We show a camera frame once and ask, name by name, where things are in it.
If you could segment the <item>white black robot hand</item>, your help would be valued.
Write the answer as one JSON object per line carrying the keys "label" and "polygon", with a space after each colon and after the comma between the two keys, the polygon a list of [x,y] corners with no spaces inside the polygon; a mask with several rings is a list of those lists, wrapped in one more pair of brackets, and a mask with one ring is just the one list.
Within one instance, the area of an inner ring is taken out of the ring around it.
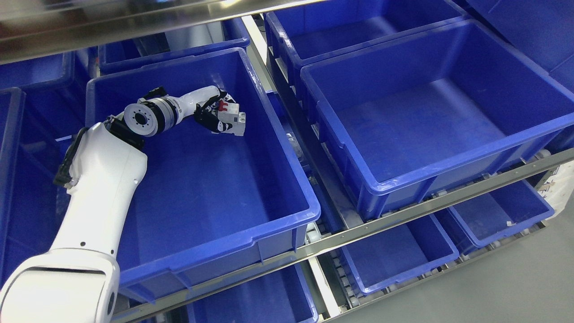
{"label": "white black robot hand", "polygon": [[217,133],[217,107],[220,100],[237,103],[228,92],[217,86],[207,86],[174,98],[178,104],[178,122],[193,117],[195,122]]}

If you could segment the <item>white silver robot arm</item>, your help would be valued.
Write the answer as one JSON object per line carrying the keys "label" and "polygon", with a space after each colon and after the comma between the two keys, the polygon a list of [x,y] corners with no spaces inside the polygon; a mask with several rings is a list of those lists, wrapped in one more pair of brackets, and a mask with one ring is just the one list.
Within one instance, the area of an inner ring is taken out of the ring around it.
{"label": "white silver robot arm", "polygon": [[116,116],[82,127],[65,155],[25,108],[2,93],[1,321],[109,323],[117,304],[117,249],[148,157],[143,138],[197,114],[207,89],[155,88]]}

